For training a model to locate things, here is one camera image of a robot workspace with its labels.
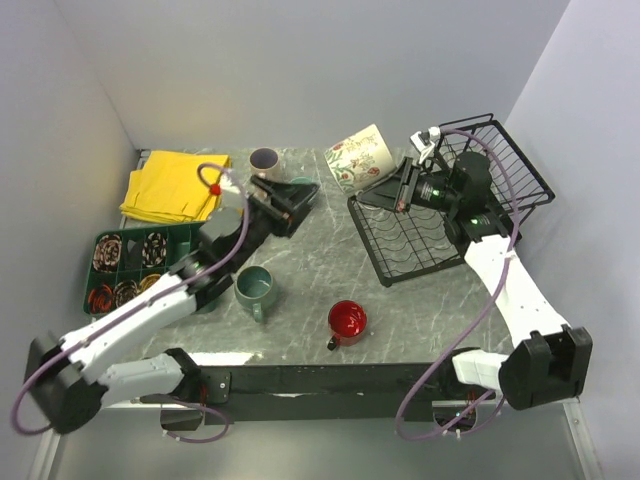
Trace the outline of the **cream floral mug green interior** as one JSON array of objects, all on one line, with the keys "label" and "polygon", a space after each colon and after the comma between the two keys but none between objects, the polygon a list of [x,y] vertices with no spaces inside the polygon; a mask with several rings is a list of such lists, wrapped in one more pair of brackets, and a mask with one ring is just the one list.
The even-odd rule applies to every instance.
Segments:
[{"label": "cream floral mug green interior", "polygon": [[324,153],[326,164],[346,196],[365,191],[397,170],[376,124],[339,141]]}]

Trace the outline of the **pink mug dark interior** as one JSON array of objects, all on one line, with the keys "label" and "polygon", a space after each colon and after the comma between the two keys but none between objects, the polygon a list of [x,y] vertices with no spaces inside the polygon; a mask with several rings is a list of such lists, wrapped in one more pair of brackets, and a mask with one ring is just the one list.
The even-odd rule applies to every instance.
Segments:
[{"label": "pink mug dark interior", "polygon": [[249,163],[253,175],[271,181],[280,181],[283,178],[280,158],[275,150],[256,149],[250,154]]}]

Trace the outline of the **grey-green glazed mug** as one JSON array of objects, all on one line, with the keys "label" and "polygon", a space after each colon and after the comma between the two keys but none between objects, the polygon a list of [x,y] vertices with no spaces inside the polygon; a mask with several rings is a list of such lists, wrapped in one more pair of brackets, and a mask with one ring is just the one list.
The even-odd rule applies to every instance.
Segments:
[{"label": "grey-green glazed mug", "polygon": [[250,266],[236,277],[236,300],[257,323],[266,321],[266,312],[275,304],[277,284],[271,272],[262,266]]}]

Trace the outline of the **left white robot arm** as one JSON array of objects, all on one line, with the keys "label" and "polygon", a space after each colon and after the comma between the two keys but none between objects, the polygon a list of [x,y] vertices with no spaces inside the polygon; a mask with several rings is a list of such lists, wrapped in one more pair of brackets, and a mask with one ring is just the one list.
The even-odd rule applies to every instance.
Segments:
[{"label": "left white robot arm", "polygon": [[47,333],[29,347],[21,395],[29,395],[64,435],[104,407],[147,395],[193,399],[201,370],[180,348],[122,363],[136,343],[211,304],[269,236],[293,236],[312,209],[318,184],[279,183],[252,176],[261,194],[241,194],[241,208],[215,210],[196,233],[194,249],[145,292],[100,320],[62,337]]}]

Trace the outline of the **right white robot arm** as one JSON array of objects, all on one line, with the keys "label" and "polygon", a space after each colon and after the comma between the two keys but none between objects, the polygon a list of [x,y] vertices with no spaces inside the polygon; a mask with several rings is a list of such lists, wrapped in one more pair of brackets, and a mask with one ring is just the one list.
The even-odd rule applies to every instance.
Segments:
[{"label": "right white robot arm", "polygon": [[443,214],[449,242],[494,295],[514,350],[449,354],[448,368],[438,374],[440,390],[460,398],[474,385],[499,391],[524,410],[582,394],[593,340],[549,304],[517,256],[519,213],[505,211],[492,192],[490,169],[498,162],[489,151],[465,151],[436,171],[406,158],[393,176],[357,198],[394,213],[417,205]]}]

